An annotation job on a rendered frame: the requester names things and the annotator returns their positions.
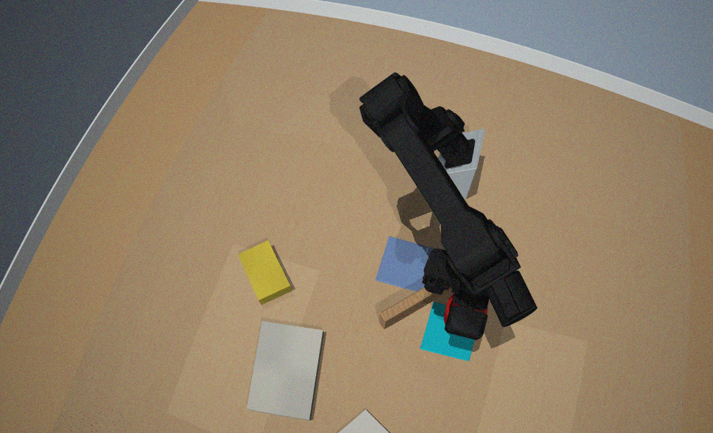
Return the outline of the red cup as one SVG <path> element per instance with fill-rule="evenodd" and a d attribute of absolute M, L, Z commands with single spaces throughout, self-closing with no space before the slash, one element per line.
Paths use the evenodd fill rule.
<path fill-rule="evenodd" d="M 449 298 L 449 301 L 448 301 L 448 303 L 447 303 L 447 306 L 445 307 L 444 323 L 447 322 L 447 318 L 448 318 L 448 315 L 449 315 L 449 311 L 450 311 L 451 306 L 460 306 L 460 305 L 457 305 L 455 302 L 453 302 L 453 295 L 451 296 L 451 298 Z M 484 310 L 483 313 L 488 314 L 488 308 L 486 308 L 486 310 Z"/>

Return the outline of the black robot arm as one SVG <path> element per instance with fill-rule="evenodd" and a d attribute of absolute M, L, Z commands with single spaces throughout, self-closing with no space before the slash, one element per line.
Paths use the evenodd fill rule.
<path fill-rule="evenodd" d="M 445 169 L 470 164 L 475 140 L 451 110 L 428 109 L 406 76 L 391 76 L 360 97 L 360 114 L 395 152 L 441 224 L 445 250 L 431 250 L 422 283 L 431 293 L 460 294 L 461 281 L 474 295 L 485 290 L 502 327 L 537 310 L 522 279 L 518 252 L 501 227 L 470 207 Z M 445 159 L 445 169 L 434 151 Z M 474 275 L 474 278 L 470 278 Z"/>

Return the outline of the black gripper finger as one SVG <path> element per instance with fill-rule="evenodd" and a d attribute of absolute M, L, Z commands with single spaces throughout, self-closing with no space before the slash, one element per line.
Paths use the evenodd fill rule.
<path fill-rule="evenodd" d="M 453 294 L 453 302 L 455 302 L 457 305 L 460 305 L 460 303 L 461 303 L 461 299 L 462 299 L 462 296 L 463 296 L 463 291 L 464 291 L 464 289 L 463 289 L 463 290 L 461 289 L 460 294 L 456 294 L 456 293 Z M 489 302 L 489 298 L 488 298 L 488 302 Z M 485 307 L 482 307 L 482 309 L 477 308 L 477 307 L 475 307 L 474 309 L 480 310 L 480 311 L 481 311 L 481 310 L 484 311 L 484 310 L 486 310 L 486 308 L 488 308 L 488 302 L 486 302 L 486 306 L 485 306 Z"/>

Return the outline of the long wooden beam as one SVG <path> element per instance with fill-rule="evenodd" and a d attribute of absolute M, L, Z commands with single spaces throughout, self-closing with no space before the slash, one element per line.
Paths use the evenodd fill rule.
<path fill-rule="evenodd" d="M 452 288 L 449 288 L 449 290 L 444 290 L 445 294 L 446 292 L 449 292 Z M 416 312 L 420 308 L 426 306 L 426 304 L 430 304 L 434 299 L 439 298 L 442 296 L 442 294 L 437 294 L 437 293 L 431 293 L 426 291 L 425 287 L 422 289 L 418 290 L 417 292 L 414 292 L 410 296 L 407 296 L 407 298 L 401 299 L 400 302 L 397 302 L 397 304 L 387 308 L 384 310 L 384 312 L 379 313 L 379 324 L 383 327 L 383 329 L 386 329 L 389 326 L 392 326 L 393 324 L 397 323 L 399 320 L 407 317 L 413 312 Z"/>

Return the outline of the grey flat rectangular pad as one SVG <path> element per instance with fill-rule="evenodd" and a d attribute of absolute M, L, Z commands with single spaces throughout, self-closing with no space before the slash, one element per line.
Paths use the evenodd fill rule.
<path fill-rule="evenodd" d="M 262 321 L 247 409 L 310 421 L 323 335 Z"/>

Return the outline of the yellow rectangular block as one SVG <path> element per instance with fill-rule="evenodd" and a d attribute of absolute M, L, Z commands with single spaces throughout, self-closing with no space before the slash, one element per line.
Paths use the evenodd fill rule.
<path fill-rule="evenodd" d="M 269 240 L 238 256 L 260 304 L 292 291 Z"/>

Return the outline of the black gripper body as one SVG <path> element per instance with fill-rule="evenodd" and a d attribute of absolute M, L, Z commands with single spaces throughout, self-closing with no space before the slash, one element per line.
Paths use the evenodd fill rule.
<path fill-rule="evenodd" d="M 450 334 L 478 340 L 483 336 L 484 327 L 488 322 L 488 315 L 483 312 L 477 312 L 474 308 L 482 309 L 482 307 L 485 307 L 486 302 L 488 302 L 488 294 L 483 290 L 474 295 L 463 280 L 461 281 L 461 289 L 464 289 L 464 291 L 460 306 L 451 306 L 444 329 L 445 332 Z"/>

